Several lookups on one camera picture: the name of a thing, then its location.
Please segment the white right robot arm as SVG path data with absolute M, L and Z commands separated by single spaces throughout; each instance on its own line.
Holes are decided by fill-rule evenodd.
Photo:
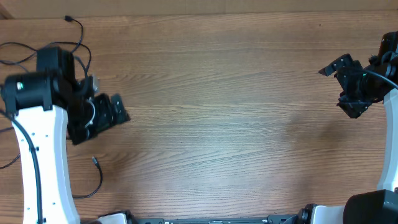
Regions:
M 397 33 L 383 35 L 379 53 L 369 58 L 369 66 L 362 67 L 344 54 L 319 72 L 338 80 L 342 92 L 337 105 L 350 118 L 383 103 L 387 131 L 382 173 L 373 192 L 354 195 L 342 206 L 308 204 L 296 215 L 279 218 L 278 223 L 397 224 Z

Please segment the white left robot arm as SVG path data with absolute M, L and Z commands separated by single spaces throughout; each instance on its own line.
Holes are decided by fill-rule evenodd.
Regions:
M 60 47 L 40 49 L 36 70 L 8 76 L 1 89 L 19 145 L 24 223 L 80 223 L 66 144 L 129 121 L 119 95 L 98 94 L 92 76 L 76 79 L 77 62 Z

